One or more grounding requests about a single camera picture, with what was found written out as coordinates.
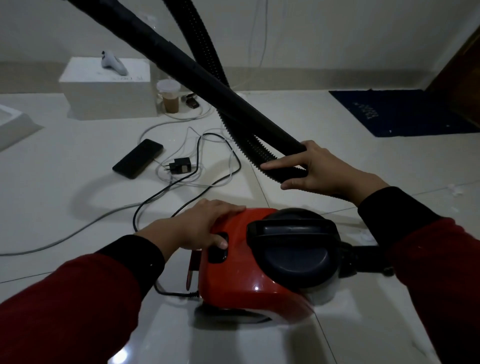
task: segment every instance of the doormat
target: doormat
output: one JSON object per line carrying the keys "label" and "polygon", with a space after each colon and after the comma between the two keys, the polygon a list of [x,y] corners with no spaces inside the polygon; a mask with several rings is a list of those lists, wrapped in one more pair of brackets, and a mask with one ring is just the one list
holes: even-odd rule
{"label": "doormat", "polygon": [[480,132],[477,126],[423,90],[330,93],[377,137]]}

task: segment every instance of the left hand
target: left hand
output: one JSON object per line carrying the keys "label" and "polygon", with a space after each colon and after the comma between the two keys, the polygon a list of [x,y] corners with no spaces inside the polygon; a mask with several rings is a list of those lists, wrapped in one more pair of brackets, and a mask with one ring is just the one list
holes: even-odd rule
{"label": "left hand", "polygon": [[165,261],[178,249],[198,250],[216,245],[226,249],[228,243],[220,235],[211,234],[210,229],[220,218],[236,215],[246,206],[229,204],[225,201],[202,199],[197,204],[175,216],[156,220],[136,235],[150,240],[163,253]]}

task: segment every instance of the vacuum hose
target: vacuum hose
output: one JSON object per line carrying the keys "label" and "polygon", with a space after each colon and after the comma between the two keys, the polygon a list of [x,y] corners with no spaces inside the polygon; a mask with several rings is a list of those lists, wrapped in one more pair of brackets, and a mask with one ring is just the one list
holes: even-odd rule
{"label": "vacuum hose", "polygon": [[[68,1],[214,106],[232,139],[257,168],[275,159],[258,138],[284,155],[305,150],[301,143],[229,88],[212,40],[191,0],[164,0],[164,3],[179,25],[197,62],[166,41],[117,0]],[[280,183],[307,175],[307,171],[300,168],[261,171]]]}

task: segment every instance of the tiled floor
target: tiled floor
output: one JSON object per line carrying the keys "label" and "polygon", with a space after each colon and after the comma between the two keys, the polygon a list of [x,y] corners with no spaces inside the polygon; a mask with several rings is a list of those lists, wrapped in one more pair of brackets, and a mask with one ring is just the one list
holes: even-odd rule
{"label": "tiled floor", "polygon": [[[355,167],[381,175],[480,238],[480,134],[378,139],[323,91],[259,92],[249,94],[248,100],[298,140],[313,139]],[[134,182],[110,169],[133,148],[143,129],[163,118],[75,121],[67,117],[68,103],[58,94],[0,95],[0,104],[20,109],[45,126],[0,153],[0,169],[8,172],[2,174],[0,189],[0,251],[44,245],[111,208],[141,201],[159,189],[152,169]],[[183,141],[187,125],[201,132],[220,126],[220,120],[214,115],[162,126],[148,137],[171,150]],[[193,148],[193,142],[189,138],[187,147]],[[228,170],[228,158],[219,158],[224,149],[221,144],[205,144],[204,163],[211,173],[206,178]],[[454,197],[449,184],[459,185],[462,195]],[[168,216],[197,193],[194,188],[181,188],[166,195],[147,210],[142,224]],[[299,191],[283,192],[245,159],[242,173],[208,198],[251,207],[309,208],[335,221],[342,239],[372,243],[365,239],[365,226],[353,205]],[[131,233],[131,216],[131,210],[119,212],[34,255],[0,257],[0,282],[8,281],[0,284],[0,301],[43,276],[22,277],[52,271],[68,259]],[[188,259],[185,251],[172,257],[161,277],[167,290],[183,287]],[[205,327],[193,321],[196,305],[150,292],[127,345],[126,363],[152,363],[160,357],[163,363],[437,362],[408,292],[396,278],[358,274],[343,280],[335,299],[316,309],[321,328],[314,317],[295,327]],[[215,348],[219,351],[213,356]]]}

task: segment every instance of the black phone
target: black phone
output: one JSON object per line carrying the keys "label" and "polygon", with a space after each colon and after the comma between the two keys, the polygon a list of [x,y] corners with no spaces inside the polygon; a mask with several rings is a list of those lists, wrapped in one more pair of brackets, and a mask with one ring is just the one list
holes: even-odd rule
{"label": "black phone", "polygon": [[116,173],[131,180],[136,178],[147,166],[162,153],[163,145],[150,139],[143,140],[120,162],[113,166]]}

